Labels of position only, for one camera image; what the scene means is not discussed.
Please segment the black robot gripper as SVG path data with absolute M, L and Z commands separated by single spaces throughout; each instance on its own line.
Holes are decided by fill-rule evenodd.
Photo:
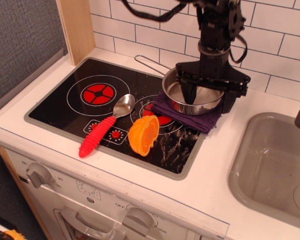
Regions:
M 188 105 L 195 102 L 197 87 L 225 92 L 222 113 L 231 111 L 237 97 L 245 96 L 251 78 L 229 64 L 231 50 L 214 51 L 203 49 L 198 61 L 180 62 L 175 65 L 177 81 L 181 84 L 184 101 Z

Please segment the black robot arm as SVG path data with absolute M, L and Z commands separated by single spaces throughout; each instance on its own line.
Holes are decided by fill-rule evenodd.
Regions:
M 229 113 L 237 98 L 245 96 L 251 78 L 234 69 L 231 43 L 246 41 L 240 32 L 246 19 L 241 13 L 239 0 L 198 0 L 196 6 L 200 30 L 199 61 L 176 64 L 176 79 L 187 104 L 193 104 L 197 87 L 223 92 L 222 112 Z

